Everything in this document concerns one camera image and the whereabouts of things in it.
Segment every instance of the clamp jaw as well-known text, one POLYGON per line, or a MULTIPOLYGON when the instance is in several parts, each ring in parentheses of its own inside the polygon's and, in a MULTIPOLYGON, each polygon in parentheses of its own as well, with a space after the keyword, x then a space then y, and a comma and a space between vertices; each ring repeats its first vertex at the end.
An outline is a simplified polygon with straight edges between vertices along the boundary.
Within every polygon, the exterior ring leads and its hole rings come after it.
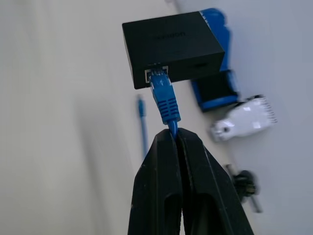
POLYGON ((133 189, 128 235, 253 235, 229 175, 193 132, 158 133, 133 189))

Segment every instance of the blue cable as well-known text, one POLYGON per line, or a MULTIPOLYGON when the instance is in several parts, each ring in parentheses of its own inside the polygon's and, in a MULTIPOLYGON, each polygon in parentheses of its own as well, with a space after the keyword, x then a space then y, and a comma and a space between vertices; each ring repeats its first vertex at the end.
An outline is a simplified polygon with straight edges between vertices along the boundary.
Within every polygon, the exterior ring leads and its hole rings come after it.
POLYGON ((177 122, 180 121, 180 114, 174 89, 170 78, 167 75, 167 71, 163 69, 155 69, 148 72, 147 76, 163 124, 168 125, 173 138, 176 139, 178 134, 177 122))
POLYGON ((142 147, 143 147, 143 158, 146 157, 148 153, 148 136, 147 136, 147 127, 146 127, 146 107, 145 102, 141 98, 141 96, 138 96, 138 111, 139 111, 139 117, 140 117, 140 123, 141 123, 141 133, 142 133, 142 147))

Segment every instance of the white object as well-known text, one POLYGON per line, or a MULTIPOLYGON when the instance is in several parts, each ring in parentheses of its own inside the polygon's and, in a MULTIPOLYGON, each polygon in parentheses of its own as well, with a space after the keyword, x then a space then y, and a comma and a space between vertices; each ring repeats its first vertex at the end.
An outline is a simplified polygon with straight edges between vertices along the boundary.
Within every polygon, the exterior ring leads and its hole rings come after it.
POLYGON ((258 95, 238 104, 228 112, 225 119, 215 122, 211 133, 215 141, 226 141, 235 136, 249 136, 276 122, 277 119, 266 98, 258 95))

